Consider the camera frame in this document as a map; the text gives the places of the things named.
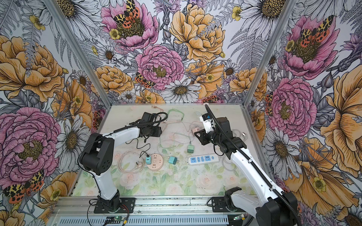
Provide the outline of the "teal charger with black cable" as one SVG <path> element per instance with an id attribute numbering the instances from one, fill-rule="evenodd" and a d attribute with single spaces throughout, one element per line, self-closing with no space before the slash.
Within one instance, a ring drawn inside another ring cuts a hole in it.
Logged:
<path id="1" fill-rule="evenodd" d="M 150 155 L 147 155 L 147 156 L 146 156 L 146 164 L 147 164 L 147 165 L 152 164 L 152 158 L 151 158 Z"/>

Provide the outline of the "teal charger with white cable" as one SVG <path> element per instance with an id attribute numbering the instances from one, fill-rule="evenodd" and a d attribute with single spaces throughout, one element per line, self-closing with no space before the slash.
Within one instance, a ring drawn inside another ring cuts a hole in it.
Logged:
<path id="1" fill-rule="evenodd" d="M 174 157 L 174 156 L 170 156 L 169 159 L 168 159 L 168 162 L 172 165 L 176 165 L 177 163 L 177 157 Z"/>

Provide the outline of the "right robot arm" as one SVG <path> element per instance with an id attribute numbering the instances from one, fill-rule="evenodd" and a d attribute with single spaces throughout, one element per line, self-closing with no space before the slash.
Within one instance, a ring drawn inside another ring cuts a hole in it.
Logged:
<path id="1" fill-rule="evenodd" d="M 239 187 L 226 191 L 231 208 L 242 209 L 260 226 L 300 226 L 298 202 L 291 192 L 284 192 L 257 164 L 240 137 L 235 137 L 226 117 L 200 117 L 204 128 L 195 132 L 201 145 L 213 144 L 242 171 L 256 196 L 247 195 Z"/>

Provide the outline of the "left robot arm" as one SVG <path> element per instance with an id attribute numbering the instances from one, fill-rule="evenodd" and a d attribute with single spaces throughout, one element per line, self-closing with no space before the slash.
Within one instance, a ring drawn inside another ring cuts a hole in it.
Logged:
<path id="1" fill-rule="evenodd" d="M 108 134 L 92 133 L 89 136 L 79 163 L 93 176 L 98 187 L 96 213 L 117 212 L 121 207 L 120 193 L 110 171 L 114 148 L 139 137 L 159 137 L 162 134 L 160 122 L 138 120 Z"/>

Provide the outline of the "pink charger plug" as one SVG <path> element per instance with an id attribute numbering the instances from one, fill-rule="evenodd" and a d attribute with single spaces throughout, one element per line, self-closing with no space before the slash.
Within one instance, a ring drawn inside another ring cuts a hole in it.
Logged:
<path id="1" fill-rule="evenodd" d="M 194 129 L 192 129 L 192 134 L 195 135 L 195 133 L 199 131 L 200 131 L 199 127 L 195 127 Z"/>

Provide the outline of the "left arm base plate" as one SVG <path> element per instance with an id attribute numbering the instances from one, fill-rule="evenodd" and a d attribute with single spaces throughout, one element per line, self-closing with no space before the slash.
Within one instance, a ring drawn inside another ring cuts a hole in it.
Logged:
<path id="1" fill-rule="evenodd" d="M 98 197 L 94 208 L 95 214 L 108 213 L 133 213 L 136 198 L 116 198 L 113 200 L 105 200 Z"/>

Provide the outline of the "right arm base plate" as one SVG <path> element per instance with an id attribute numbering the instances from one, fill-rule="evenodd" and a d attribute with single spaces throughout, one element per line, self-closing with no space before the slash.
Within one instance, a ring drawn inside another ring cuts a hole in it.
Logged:
<path id="1" fill-rule="evenodd" d="M 227 204 L 224 197 L 214 196 L 207 202 L 207 205 L 212 208 L 212 212 L 242 212 L 242 209 L 232 207 L 231 204 Z"/>

